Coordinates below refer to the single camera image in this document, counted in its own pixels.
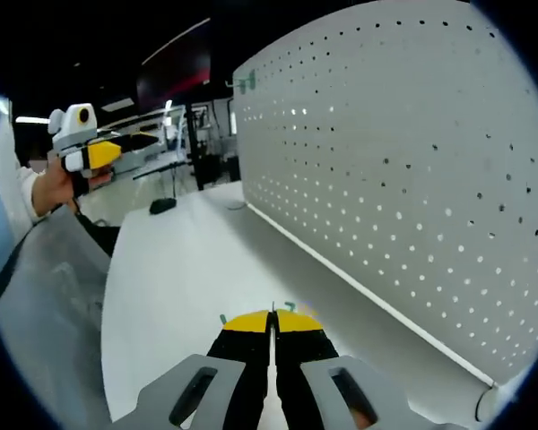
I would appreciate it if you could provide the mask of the person's left hand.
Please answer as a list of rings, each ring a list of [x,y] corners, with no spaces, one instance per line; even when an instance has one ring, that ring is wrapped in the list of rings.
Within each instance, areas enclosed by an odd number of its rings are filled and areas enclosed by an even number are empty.
[[[74,180],[83,179],[65,171],[60,158],[49,161],[45,172],[39,174],[31,189],[32,208],[38,217],[44,217],[59,206],[78,211]]]

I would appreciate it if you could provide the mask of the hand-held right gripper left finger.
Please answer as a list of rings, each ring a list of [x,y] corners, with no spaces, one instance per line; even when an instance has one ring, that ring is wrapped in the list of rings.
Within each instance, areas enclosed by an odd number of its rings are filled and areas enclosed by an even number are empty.
[[[256,429],[267,395],[268,311],[226,324],[205,355],[193,354],[141,389],[110,429]]]

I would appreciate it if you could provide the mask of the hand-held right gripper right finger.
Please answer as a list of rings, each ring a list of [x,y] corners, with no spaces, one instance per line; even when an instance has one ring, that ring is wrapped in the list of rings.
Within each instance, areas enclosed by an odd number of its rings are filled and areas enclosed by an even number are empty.
[[[458,429],[414,412],[404,391],[368,363],[338,354],[323,326],[273,312],[276,389],[289,429]]]

